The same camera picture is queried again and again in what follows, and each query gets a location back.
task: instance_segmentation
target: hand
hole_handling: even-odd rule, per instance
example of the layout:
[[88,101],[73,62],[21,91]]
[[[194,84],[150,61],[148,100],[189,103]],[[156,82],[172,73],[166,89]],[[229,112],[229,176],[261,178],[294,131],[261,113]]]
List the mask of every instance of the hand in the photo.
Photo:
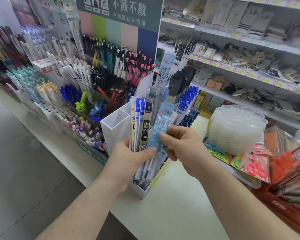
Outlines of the hand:
[[168,127],[167,134],[160,133],[159,138],[167,146],[166,152],[170,159],[179,159],[187,173],[198,179],[198,170],[211,154],[196,131],[172,125]]
[[157,153],[155,147],[150,147],[141,152],[132,152],[129,149],[129,138],[117,142],[100,176],[110,181],[122,193],[127,189],[129,181],[145,161]]

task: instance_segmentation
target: green sign board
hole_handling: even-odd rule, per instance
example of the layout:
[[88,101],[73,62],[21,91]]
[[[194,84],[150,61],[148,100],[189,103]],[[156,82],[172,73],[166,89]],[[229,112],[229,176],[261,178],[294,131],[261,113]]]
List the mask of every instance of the green sign board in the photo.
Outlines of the green sign board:
[[76,0],[78,10],[159,32],[163,0]]
[[87,153],[89,153],[89,155],[92,156],[94,159],[96,159],[99,163],[101,163],[102,165],[106,164],[107,158],[104,155],[101,155],[101,153],[99,153],[96,150],[93,150],[91,147],[89,148],[89,146],[87,146],[86,144],[83,144],[81,141],[79,141],[77,139],[75,141],[77,142],[78,146],[80,146]]

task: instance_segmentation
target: gray tile floor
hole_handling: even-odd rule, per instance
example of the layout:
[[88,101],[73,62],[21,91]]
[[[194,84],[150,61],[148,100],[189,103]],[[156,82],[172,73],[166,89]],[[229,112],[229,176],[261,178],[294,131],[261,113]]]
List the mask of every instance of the gray tile floor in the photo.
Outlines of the gray tile floor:
[[[83,190],[0,103],[0,240],[35,239]],[[97,239],[136,238],[109,214]]]

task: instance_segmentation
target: blue pen refill package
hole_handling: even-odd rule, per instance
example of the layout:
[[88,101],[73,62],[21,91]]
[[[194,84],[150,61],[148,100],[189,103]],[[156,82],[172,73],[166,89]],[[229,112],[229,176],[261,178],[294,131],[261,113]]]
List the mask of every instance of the blue pen refill package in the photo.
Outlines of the blue pen refill package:
[[162,103],[160,105],[159,112],[157,114],[154,125],[149,133],[149,140],[146,145],[146,149],[150,147],[156,147],[157,154],[150,160],[140,165],[135,177],[134,183],[137,185],[150,184],[155,175],[155,170],[159,160],[159,154],[162,151],[163,144],[159,139],[160,132],[166,133],[168,125],[171,119],[171,115],[174,111],[175,105],[171,103]]

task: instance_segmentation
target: fingernail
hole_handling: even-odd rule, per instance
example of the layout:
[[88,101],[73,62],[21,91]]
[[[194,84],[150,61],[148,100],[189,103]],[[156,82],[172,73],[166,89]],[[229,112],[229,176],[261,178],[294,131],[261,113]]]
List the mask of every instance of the fingernail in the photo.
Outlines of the fingernail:
[[150,147],[150,151],[155,154],[157,153],[157,149],[153,146],[153,147]]

